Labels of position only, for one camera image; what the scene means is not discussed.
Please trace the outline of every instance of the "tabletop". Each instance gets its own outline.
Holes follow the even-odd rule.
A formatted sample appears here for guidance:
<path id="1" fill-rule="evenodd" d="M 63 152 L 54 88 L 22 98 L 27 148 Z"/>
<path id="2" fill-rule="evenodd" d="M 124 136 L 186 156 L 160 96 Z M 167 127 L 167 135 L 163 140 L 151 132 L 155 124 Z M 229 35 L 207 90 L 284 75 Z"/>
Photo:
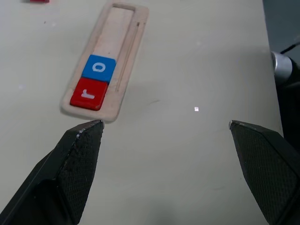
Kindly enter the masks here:
<path id="1" fill-rule="evenodd" d="M 106 123 L 81 225 L 266 225 L 230 120 L 282 133 L 261 0 L 127 0 L 150 15 Z M 60 101 L 104 0 L 0 7 L 0 210 L 64 132 Z"/>

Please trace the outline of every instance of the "textured rubber pad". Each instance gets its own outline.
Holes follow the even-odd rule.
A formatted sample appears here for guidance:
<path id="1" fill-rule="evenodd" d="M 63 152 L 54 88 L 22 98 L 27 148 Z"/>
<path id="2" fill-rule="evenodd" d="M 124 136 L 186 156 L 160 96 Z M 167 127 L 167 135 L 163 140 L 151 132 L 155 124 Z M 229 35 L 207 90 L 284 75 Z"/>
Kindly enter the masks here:
<path id="1" fill-rule="evenodd" d="M 94 179 L 103 128 L 103 122 L 95 120 L 66 131 L 2 211 L 0 224 L 78 224 Z"/>
<path id="2" fill-rule="evenodd" d="M 295 151 L 277 132 L 263 127 L 233 121 L 230 129 L 253 196 L 269 224 L 279 224 L 298 197 L 300 170 L 289 160 L 297 156 Z"/>

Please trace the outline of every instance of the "wooden slot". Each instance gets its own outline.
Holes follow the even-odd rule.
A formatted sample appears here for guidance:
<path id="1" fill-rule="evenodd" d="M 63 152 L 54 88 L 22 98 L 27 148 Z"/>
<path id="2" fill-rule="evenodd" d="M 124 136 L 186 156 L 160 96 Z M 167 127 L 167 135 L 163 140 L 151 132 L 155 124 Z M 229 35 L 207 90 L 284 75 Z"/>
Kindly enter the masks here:
<path id="1" fill-rule="evenodd" d="M 116 120 L 143 36 L 148 13 L 146 7 L 116 2 L 115 0 L 104 6 L 67 92 L 61 101 L 63 112 L 90 119 Z M 103 104 L 98 111 L 70 105 L 74 89 L 91 54 L 112 58 L 117 62 Z"/>

